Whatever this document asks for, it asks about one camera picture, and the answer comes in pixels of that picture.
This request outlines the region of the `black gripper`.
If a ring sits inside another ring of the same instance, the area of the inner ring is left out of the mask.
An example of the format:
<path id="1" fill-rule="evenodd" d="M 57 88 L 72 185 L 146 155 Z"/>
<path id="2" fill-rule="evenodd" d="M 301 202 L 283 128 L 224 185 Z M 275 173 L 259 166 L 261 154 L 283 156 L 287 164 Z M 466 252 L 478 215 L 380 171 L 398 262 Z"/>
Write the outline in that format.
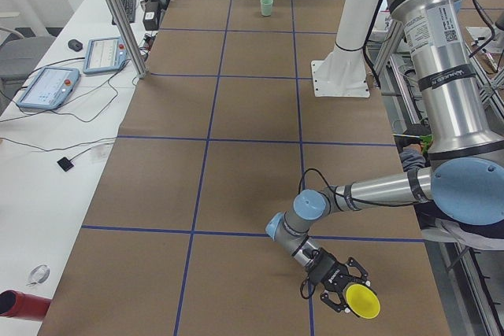
<path id="1" fill-rule="evenodd" d="M 351 313 L 344 296 L 344 289 L 350 284 L 370 286 L 368 271 L 353 257 L 342 264 L 325 249 L 315 249 L 312 260 L 306 268 L 309 282 L 324 286 L 321 301 L 337 313 Z"/>

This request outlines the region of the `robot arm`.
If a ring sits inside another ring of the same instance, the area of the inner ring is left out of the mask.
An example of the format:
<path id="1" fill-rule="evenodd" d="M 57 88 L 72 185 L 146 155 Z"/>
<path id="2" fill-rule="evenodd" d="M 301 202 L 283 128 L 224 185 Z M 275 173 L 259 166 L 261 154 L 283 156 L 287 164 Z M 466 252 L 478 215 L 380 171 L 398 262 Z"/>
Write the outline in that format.
<path id="1" fill-rule="evenodd" d="M 460 0 L 387 1 L 402 24 L 433 134 L 430 166 L 323 190 L 300 189 L 291 209 L 268 223 L 269 237 L 306 270 L 306 282 L 323 286 L 321 300 L 336 312 L 372 319 L 380 302 L 358 262 L 340 262 L 320 247 L 309 229 L 334 213 L 370 207 L 433 202 L 461 223 L 492 225 L 503 219 L 503 139 L 488 126 L 475 71 L 455 5 Z"/>

